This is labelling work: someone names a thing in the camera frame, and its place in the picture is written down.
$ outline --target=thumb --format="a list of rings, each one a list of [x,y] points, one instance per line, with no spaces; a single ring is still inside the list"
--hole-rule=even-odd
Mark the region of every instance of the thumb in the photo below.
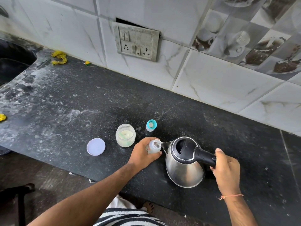
[[[229,167],[228,161],[227,161],[227,156],[221,149],[217,148],[215,150],[215,154],[216,154],[216,166],[217,167],[221,167],[221,168]]]
[[[162,155],[162,152],[159,151],[157,153],[153,153],[153,154],[149,154],[149,158],[153,161],[155,161],[156,159],[160,158],[160,156]]]

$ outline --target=kettle lid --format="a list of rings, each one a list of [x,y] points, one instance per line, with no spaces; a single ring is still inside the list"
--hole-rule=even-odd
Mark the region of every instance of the kettle lid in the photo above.
[[[190,164],[196,161],[194,151],[198,143],[190,137],[179,137],[172,142],[171,153],[174,159],[180,163]]]

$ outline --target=foot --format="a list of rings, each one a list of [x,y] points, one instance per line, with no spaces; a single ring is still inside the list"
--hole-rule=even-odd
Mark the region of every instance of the foot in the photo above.
[[[142,207],[145,207],[145,208],[147,209],[147,212],[148,212],[149,214],[152,214],[152,213],[153,213],[153,208],[154,208],[153,203],[150,203],[149,201],[147,201],[147,202],[145,202],[145,203],[143,204]]]

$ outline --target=yellow cloth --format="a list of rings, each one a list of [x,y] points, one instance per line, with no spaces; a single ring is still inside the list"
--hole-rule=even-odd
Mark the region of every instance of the yellow cloth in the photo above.
[[[55,51],[52,53],[51,55],[52,57],[57,57],[59,59],[62,59],[62,61],[56,61],[56,60],[53,60],[52,61],[52,65],[56,65],[56,64],[65,64],[67,62],[67,59],[66,59],[66,53],[62,52],[62,51]]]
[[[4,114],[0,114],[0,121],[6,120],[7,116]]]

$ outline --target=switch plate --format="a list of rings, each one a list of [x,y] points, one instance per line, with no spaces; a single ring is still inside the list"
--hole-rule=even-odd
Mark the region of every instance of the switch plate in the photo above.
[[[113,22],[113,29],[119,54],[156,62],[159,31],[117,22]]]

